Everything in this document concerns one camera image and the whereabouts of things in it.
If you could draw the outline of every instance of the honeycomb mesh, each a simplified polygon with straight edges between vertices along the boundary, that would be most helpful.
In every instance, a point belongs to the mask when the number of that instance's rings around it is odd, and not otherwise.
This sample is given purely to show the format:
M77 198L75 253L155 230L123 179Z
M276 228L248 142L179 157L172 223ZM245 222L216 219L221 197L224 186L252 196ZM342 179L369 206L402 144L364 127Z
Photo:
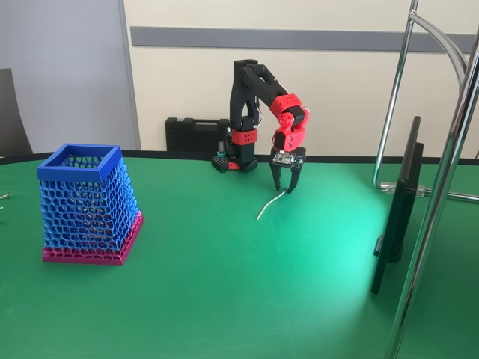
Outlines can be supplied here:
M101 160L69 156L62 165L96 168ZM119 251L138 213L123 159L101 183L40 181L40 195L44 248Z

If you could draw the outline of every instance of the green table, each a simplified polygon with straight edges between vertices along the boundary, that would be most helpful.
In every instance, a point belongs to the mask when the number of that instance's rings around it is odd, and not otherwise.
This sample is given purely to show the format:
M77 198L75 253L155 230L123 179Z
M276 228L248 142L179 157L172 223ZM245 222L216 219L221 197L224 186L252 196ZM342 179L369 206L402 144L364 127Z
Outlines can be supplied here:
M42 263L36 167L0 166L0 358L382 358L427 199L403 261L369 294L392 196L372 164L309 163L275 196L268 164L127 158L145 223L125 266ZM384 165L382 178L399 165ZM435 165L424 165L431 185ZM479 192L459 166L454 191ZM448 201L401 358L476 358L479 206Z

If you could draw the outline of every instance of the wire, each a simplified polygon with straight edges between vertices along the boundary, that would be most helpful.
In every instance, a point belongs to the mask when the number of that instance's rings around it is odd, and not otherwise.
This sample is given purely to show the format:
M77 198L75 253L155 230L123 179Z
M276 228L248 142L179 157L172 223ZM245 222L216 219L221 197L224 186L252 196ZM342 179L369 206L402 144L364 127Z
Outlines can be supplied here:
M268 202L268 203L263 207L263 209L261 210L260 214L257 215L256 220L258 221L258 220L261 218L261 216L263 215L263 212L266 210L266 208L268 208L268 206L269 206L271 203L273 203L275 200L279 199L279 198L280 198L283 194L285 194L285 193L286 193L286 189L283 189L283 192L282 192L282 193L280 193L279 195L277 195L276 197L274 197L270 202Z
M256 106L257 111L260 113L260 118L258 119L257 125L254 126L254 128L256 129L256 128L258 128L258 127L260 126L260 124L263 122L263 112L261 112L261 110L260 110L260 103L259 103L259 101L258 101L258 99L257 99L257 96L254 98L254 104L255 104L255 106Z
M280 81L278 81L278 80L276 80L276 81L277 81L277 83L279 83L279 85L283 88L283 90L284 90L286 93L289 94L289 92L288 92L288 90L286 89L286 87L283 86L283 85L280 83Z

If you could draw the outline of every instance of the chair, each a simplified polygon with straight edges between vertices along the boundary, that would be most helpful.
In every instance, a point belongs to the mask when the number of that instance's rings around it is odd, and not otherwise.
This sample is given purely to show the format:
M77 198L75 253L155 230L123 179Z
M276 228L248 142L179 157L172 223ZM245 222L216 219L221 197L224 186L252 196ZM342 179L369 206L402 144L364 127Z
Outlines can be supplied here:
M31 155L16 103L11 69L0 69L0 157Z

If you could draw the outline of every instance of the white cable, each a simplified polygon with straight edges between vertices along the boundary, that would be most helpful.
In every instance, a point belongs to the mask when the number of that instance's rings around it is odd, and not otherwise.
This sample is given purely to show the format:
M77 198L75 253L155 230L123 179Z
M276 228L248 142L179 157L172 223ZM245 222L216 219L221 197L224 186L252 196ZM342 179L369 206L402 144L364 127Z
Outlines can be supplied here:
M279 198L280 198L283 194L285 194L285 193L286 193L286 189L284 189L282 193L280 193L279 195L277 195L276 197L274 197L270 202L268 202L268 203L263 207L263 209L261 210L260 214L257 215L256 220L258 221L258 220L261 218L261 216L263 215L263 212L266 210L266 208L268 208L268 206L269 206L271 203L273 203L275 200L279 199Z

